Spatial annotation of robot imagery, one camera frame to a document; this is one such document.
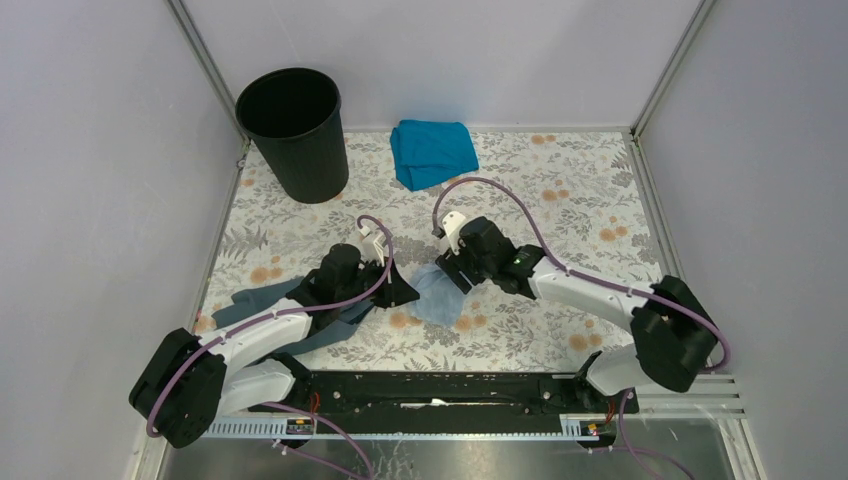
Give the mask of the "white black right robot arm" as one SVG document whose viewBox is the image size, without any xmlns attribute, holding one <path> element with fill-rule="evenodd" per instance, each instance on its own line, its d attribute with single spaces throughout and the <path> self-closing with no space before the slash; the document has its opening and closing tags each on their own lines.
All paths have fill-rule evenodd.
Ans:
<svg viewBox="0 0 848 480">
<path fill-rule="evenodd" d="M 576 307 L 631 334 L 631 344 L 594 353 L 576 374 L 573 396 L 583 410 L 597 412 L 631 387 L 685 393 L 719 343 L 714 323 L 677 277 L 625 287 L 558 267 L 544 248 L 517 247 L 487 218 L 458 212 L 439 219 L 435 233 L 445 250 L 436 264 L 462 293 L 489 281 L 507 294 Z"/>
</svg>

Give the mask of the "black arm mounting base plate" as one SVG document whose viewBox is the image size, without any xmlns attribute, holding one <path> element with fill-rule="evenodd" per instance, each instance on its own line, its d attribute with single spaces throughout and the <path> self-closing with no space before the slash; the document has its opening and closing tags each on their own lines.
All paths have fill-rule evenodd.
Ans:
<svg viewBox="0 0 848 480">
<path fill-rule="evenodd" d="M 297 379 L 282 402 L 335 424 L 338 418 L 366 417 L 390 426 L 418 418 L 466 424 L 586 414 L 604 420 L 622 403 L 619 396 L 591 392 L 570 374 L 426 371 L 314 371 Z"/>
</svg>

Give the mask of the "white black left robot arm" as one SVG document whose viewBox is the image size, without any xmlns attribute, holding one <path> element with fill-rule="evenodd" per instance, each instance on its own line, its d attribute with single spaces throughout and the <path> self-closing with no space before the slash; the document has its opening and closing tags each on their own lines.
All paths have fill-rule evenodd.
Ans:
<svg viewBox="0 0 848 480">
<path fill-rule="evenodd" d="M 129 404 L 150 435 L 174 448 L 237 410 L 272 401 L 299 410 L 311 387 L 291 356 L 350 337 L 375 307 L 419 297 L 389 258 L 365 260 L 357 247 L 336 244 L 305 276 L 235 294 L 223 311 L 230 320 L 218 329 L 169 332 L 130 390 Z"/>
</svg>

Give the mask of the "light blue plastic trash bag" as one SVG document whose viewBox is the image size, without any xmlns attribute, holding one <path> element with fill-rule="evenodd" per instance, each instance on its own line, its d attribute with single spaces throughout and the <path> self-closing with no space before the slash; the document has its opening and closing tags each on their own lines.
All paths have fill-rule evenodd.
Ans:
<svg viewBox="0 0 848 480">
<path fill-rule="evenodd" d="M 443 327 L 453 327 L 462 315 L 465 294 L 434 263 L 416 270 L 409 284 L 419 299 L 408 305 L 412 317 Z"/>
</svg>

